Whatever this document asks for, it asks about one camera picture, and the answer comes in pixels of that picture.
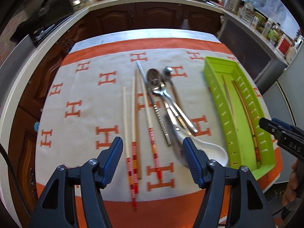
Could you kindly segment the right hand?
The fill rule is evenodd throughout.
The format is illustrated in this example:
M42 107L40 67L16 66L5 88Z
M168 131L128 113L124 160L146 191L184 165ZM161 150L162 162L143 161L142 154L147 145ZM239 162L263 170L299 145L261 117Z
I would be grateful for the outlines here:
M290 174L289 182L287 184L287 188L282 197L282 205L287 206L290 202L293 202L296 199L296 188L299 185L299 180L297 176L297 168L298 168L298 159L292 165L292 172Z

